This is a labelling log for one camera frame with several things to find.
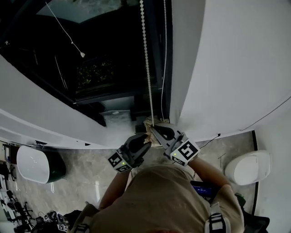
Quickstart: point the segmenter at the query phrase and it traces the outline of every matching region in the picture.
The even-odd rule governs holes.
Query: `person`
[[[242,211],[227,178],[199,157],[188,165],[203,182],[219,190],[213,203],[219,202],[231,232],[242,233]],[[211,206],[192,187],[193,177],[183,168],[179,165],[144,168],[127,189],[130,171],[116,174],[100,202],[99,212],[89,204],[77,223],[90,216],[90,233],[203,233]]]

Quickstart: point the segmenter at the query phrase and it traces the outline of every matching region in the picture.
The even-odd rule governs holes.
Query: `white cord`
[[[164,13],[165,13],[165,65],[164,65],[164,76],[163,76],[162,95],[161,95],[161,111],[162,111],[163,122],[165,122],[164,114],[163,114],[163,92],[164,92],[164,82],[165,82],[166,64],[167,64],[167,47],[168,47],[166,0],[164,0]]]
[[[58,71],[59,71],[59,74],[60,74],[60,78],[62,79],[63,85],[64,85],[65,89],[68,89],[67,86],[64,83],[64,79],[62,77],[62,74],[60,73],[60,68],[59,68],[58,61],[56,60],[56,56],[55,56],[55,62],[56,62],[56,66],[58,67]]]
[[[62,29],[64,30],[64,32],[68,35],[69,39],[71,40],[71,44],[73,44],[74,46],[76,46],[76,48],[77,48],[77,50],[79,50],[81,56],[84,57],[84,56],[85,56],[85,53],[82,53],[82,52],[80,51],[80,49],[77,47],[77,45],[74,44],[72,38],[71,38],[71,37],[69,36],[69,34],[65,31],[65,29],[64,29],[63,26],[62,26],[62,24],[60,24],[58,18],[55,16],[55,14],[54,14],[53,11],[51,10],[50,6],[47,4],[47,2],[45,2],[45,4],[46,4],[47,7],[50,9],[51,13],[52,13],[53,16],[55,17],[55,19],[58,21],[58,23],[59,23],[59,25],[61,26],[61,28],[62,28]]]
[[[141,25],[142,25],[142,35],[144,38],[144,48],[145,48],[145,67],[147,73],[147,83],[149,86],[149,95],[150,95],[150,105],[151,105],[151,121],[152,125],[154,126],[154,110],[153,110],[153,103],[151,99],[151,77],[150,77],[150,68],[149,68],[149,58],[147,55],[147,46],[146,46],[146,27],[145,27],[145,16],[144,16],[144,1],[140,0],[140,14],[141,14]]]

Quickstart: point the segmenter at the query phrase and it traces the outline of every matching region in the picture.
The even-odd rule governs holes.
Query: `beige t-shirt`
[[[91,233],[143,233],[153,229],[203,233],[211,212],[209,203],[191,186],[189,173],[174,166],[155,166],[139,172],[125,193],[95,214]],[[217,193],[222,215],[232,233],[244,231],[243,215],[229,185]]]

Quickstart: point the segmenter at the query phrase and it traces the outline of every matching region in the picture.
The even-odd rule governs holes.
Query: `white wall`
[[[171,123],[177,124],[191,81],[201,31],[205,0],[172,0],[173,72]]]
[[[108,126],[110,130],[54,98],[0,56],[0,137],[102,149],[118,148],[134,135],[129,126]],[[85,147],[85,142],[92,145]]]
[[[189,137],[201,141],[217,133],[240,133],[291,95],[290,22],[288,0],[206,1],[179,120]],[[190,30],[195,27],[184,29],[184,34]]]
[[[291,109],[255,130],[258,149],[272,155],[270,175],[260,182],[256,214],[270,218],[269,233],[291,232]]]

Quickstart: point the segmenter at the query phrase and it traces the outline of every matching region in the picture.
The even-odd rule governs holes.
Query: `black cable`
[[[251,132],[251,135],[253,137],[254,151],[257,151],[258,150],[258,145],[256,143],[256,133],[255,133],[254,130]],[[251,211],[251,214],[253,216],[255,215],[255,211],[256,211],[256,202],[257,202],[257,199],[258,199],[258,190],[259,190],[259,182],[256,182],[253,209]]]
[[[266,116],[270,115],[273,111],[275,111],[276,109],[278,109],[279,107],[281,107],[284,103],[286,103],[290,99],[291,99],[291,96],[288,99],[286,99],[283,103],[281,103],[277,108],[275,108],[271,112],[269,112],[267,115],[263,116],[261,119],[257,120],[255,123],[251,124],[247,128],[240,129],[240,131],[244,131],[244,130],[248,129],[249,127],[253,126],[254,124],[256,124],[257,122],[259,122],[260,120],[264,119]]]
[[[207,146],[210,142],[212,142],[214,139],[216,139],[217,137],[220,137],[220,133],[215,137],[213,138],[212,140],[210,140],[208,143],[206,143],[203,147]]]
[[[37,215],[40,216],[40,213],[42,213],[45,216],[45,214],[42,211],[39,211]]]

